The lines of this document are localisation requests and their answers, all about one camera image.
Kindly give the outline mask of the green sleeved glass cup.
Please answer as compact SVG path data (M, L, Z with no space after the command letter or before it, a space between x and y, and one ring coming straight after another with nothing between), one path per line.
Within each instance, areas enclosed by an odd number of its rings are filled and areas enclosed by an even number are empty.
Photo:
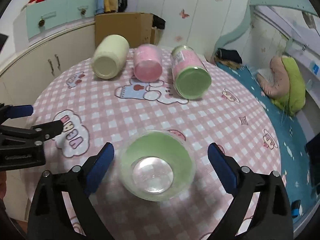
M167 201L187 190L196 173L187 137L176 129L137 133L117 158L124 187L136 197L152 202Z

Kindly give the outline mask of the cream yellow cup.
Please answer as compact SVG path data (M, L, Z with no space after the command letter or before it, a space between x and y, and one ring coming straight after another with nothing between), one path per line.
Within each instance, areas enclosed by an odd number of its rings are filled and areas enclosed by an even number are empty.
M108 35L96 48L92 57L92 70L101 79L116 77L125 66L129 43L120 35Z

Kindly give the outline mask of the pink cup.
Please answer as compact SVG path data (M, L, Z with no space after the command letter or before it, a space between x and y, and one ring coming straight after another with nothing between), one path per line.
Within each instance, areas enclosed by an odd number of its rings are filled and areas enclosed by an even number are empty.
M162 74L160 49L152 44L140 45L133 54L133 73L142 82L156 82Z

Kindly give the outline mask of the cream curved cabinet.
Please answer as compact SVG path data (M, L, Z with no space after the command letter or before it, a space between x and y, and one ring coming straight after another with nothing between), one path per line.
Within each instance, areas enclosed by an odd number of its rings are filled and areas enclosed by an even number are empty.
M1 65L1 103L33 104L61 73L93 55L95 24L61 31Z

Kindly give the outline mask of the teal blue bed sheet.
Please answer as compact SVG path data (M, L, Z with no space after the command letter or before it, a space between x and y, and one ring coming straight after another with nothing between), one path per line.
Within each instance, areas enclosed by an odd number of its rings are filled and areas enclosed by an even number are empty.
M280 143L281 174L284 176L287 194L291 203L300 200L299 215L293 219L293 224L298 225L318 201L311 186L310 158L305 151L307 139L298 119L288 116L263 94L255 76L246 66L233 70L219 62L216 65L247 88L270 119Z

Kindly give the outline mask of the pink checkered tablecloth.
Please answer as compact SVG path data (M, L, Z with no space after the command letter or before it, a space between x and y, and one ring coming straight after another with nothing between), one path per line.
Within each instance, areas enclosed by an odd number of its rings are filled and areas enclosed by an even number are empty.
M57 77L28 124L46 133L46 164L26 169L30 239L291 239L280 150L262 103L204 63L196 100L174 89L171 54L160 80L133 74L129 54L111 80L93 60Z

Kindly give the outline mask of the teal drawer unit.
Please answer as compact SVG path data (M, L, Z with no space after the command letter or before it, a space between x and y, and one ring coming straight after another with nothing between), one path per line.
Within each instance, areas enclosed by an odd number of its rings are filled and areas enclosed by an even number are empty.
M94 16L95 0L46 0L28 6L26 12L27 37L59 25Z

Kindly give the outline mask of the green and pink plush pillow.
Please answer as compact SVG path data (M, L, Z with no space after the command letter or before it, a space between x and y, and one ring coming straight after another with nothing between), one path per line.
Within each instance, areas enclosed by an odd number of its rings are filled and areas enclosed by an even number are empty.
M257 81L271 102L289 116L294 116L305 105L305 82L294 58L274 56L270 61L273 82L260 73Z

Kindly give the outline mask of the brown cardboard box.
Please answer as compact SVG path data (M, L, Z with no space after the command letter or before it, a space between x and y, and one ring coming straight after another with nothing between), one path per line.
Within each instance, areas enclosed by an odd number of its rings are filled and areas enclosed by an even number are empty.
M141 12L115 12L100 14L95 20L95 45L109 35L120 35L130 48L142 44L159 44L166 21L157 15Z

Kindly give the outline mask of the pink green bottle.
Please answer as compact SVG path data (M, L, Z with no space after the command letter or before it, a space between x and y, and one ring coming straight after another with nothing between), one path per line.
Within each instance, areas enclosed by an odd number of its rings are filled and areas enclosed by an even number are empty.
M188 46L177 46L171 52L171 62L176 92L188 100L201 98L212 78L195 51Z

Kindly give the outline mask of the dark folded clothes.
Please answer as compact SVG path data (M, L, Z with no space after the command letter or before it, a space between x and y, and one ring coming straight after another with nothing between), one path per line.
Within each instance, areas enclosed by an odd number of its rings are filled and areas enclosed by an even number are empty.
M220 60L232 61L238 64L242 64L242 58L237 50L218 48L215 56Z

